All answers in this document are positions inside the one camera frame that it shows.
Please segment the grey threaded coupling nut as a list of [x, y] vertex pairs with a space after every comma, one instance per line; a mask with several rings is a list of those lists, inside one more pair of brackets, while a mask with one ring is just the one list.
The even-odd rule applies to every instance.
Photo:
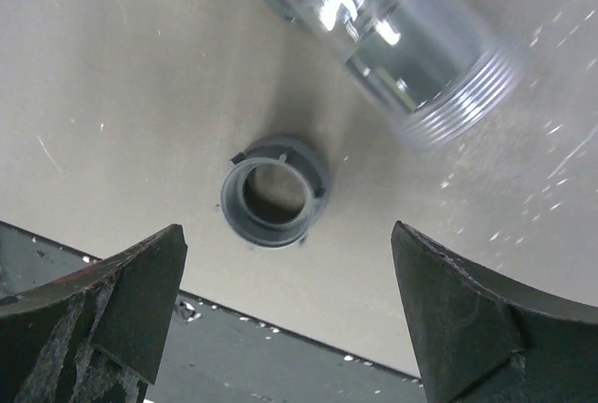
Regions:
[[231, 159], [220, 207], [245, 241], [282, 249], [306, 238], [331, 190], [329, 169], [315, 148], [296, 137], [263, 137]]

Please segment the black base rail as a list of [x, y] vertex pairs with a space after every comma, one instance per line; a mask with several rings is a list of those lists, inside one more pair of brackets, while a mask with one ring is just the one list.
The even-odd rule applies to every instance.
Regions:
[[180, 292], [148, 402], [422, 402], [419, 379]]

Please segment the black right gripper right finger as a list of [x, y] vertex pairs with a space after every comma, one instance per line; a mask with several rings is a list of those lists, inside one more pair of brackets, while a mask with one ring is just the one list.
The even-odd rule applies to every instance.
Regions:
[[510, 279], [402, 222], [392, 254], [427, 401], [596, 401], [595, 307]]

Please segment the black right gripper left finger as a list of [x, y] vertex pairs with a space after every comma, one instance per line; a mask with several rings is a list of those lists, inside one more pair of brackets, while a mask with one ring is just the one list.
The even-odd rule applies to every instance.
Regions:
[[104, 260], [3, 224], [2, 400], [143, 401], [186, 256], [178, 224]]

